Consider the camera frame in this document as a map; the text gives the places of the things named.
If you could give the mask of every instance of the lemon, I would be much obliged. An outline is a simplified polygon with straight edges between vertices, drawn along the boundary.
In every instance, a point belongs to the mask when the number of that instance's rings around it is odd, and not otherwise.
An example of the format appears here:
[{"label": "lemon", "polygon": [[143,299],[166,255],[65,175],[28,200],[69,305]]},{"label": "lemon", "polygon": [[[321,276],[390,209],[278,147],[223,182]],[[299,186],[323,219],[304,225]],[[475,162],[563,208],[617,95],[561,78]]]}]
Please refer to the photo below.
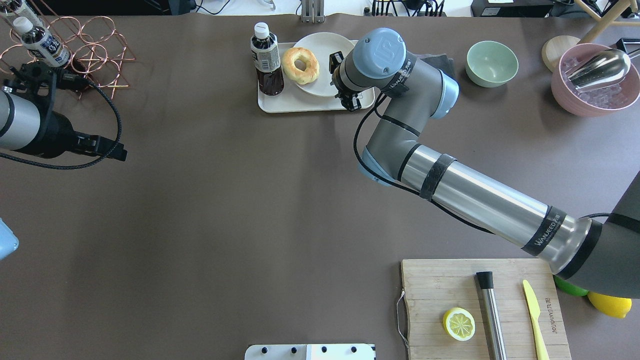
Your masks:
[{"label": "lemon", "polygon": [[614,318],[623,319],[631,310],[631,299],[602,295],[593,291],[589,291],[587,297],[596,309]]},{"label": "lemon", "polygon": [[565,293],[573,296],[585,296],[589,292],[589,290],[585,290],[579,286],[576,286],[566,280],[562,280],[559,277],[554,275],[554,281],[556,282],[557,288],[564,291]]},{"label": "lemon", "polygon": [[476,333],[474,317],[461,307],[452,307],[442,317],[442,325],[452,338],[467,341]]}]

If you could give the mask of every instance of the white bottle cap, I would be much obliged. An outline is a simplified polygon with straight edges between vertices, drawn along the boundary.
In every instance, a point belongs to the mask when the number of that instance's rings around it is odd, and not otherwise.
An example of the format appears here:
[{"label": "white bottle cap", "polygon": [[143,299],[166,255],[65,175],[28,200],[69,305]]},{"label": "white bottle cap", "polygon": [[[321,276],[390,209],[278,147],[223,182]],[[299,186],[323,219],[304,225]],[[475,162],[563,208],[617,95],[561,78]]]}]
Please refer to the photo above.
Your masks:
[{"label": "white bottle cap", "polygon": [[13,27],[18,34],[26,34],[33,29],[33,24],[29,19],[21,16],[13,21]]},{"label": "white bottle cap", "polygon": [[269,25],[265,22],[259,22],[253,27],[253,32],[257,38],[267,38],[269,37]]}]

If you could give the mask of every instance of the brown tabletop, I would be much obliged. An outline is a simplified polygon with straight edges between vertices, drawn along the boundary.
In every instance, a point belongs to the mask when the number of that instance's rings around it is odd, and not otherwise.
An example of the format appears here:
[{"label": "brown tabletop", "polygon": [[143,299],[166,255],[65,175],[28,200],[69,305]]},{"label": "brown tabletop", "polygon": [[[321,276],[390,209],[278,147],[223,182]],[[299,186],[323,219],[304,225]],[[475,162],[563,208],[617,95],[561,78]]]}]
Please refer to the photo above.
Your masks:
[{"label": "brown tabletop", "polygon": [[[127,161],[62,172],[0,160],[0,217],[20,239],[0,261],[0,359],[242,359],[249,344],[338,342],[402,359],[402,259],[527,257],[362,176],[351,147],[363,111],[262,112],[249,52],[262,20],[281,42],[386,26],[414,53],[447,53],[460,98],[421,142],[573,216],[610,211],[640,168],[640,105],[582,119],[551,94],[542,45],[590,20],[116,18],[138,57],[124,68],[133,88],[115,97]],[[598,42],[622,35],[634,34],[608,29]],[[464,73],[480,40],[518,56],[506,86]],[[76,130],[113,137],[97,94],[61,93],[56,108]],[[560,300],[574,359],[640,354],[640,311],[619,320]]]}]

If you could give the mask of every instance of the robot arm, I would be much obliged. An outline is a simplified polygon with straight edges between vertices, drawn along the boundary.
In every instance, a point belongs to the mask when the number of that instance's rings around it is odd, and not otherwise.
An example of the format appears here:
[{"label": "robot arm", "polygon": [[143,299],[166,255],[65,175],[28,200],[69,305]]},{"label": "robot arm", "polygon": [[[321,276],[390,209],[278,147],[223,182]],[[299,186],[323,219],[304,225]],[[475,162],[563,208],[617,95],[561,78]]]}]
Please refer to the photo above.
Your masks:
[{"label": "robot arm", "polygon": [[64,115],[53,111],[56,89],[80,91],[88,87],[83,78],[64,69],[50,68],[40,61],[13,71],[16,79],[6,80],[0,92],[0,149],[40,158],[55,158],[70,151],[125,161],[127,151],[119,139],[113,141],[74,131]]},{"label": "robot arm", "polygon": [[640,175],[604,225],[573,218],[417,142],[428,118],[446,115],[458,85],[417,61],[391,29],[366,34],[344,60],[333,59],[343,105],[371,87],[391,98],[363,161],[376,177],[401,183],[460,217],[547,261],[554,274],[599,293],[640,298]]}]

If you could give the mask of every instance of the plastic bottle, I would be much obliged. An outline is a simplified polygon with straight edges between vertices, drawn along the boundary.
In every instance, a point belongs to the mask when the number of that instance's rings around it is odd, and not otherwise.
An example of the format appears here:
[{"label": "plastic bottle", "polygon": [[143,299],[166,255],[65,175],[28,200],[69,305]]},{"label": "plastic bottle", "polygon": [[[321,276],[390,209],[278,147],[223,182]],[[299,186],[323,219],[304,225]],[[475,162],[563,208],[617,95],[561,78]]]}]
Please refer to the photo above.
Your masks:
[{"label": "plastic bottle", "polygon": [[71,54],[49,30],[34,26],[29,19],[19,17],[13,21],[15,32],[20,35],[22,45],[36,58],[51,67],[64,67]]},{"label": "plastic bottle", "polygon": [[16,16],[6,3],[0,3],[0,17],[2,17],[4,22],[9,26],[13,27],[13,20],[15,20]]},{"label": "plastic bottle", "polygon": [[258,86],[266,95],[278,95],[284,89],[278,38],[269,32],[269,26],[264,22],[257,23],[253,31],[255,35],[251,37],[251,52],[258,74]]},{"label": "plastic bottle", "polygon": [[44,23],[38,17],[38,15],[31,9],[25,0],[4,0],[0,1],[0,15],[5,19],[15,19],[23,16],[35,26],[44,28]]}]

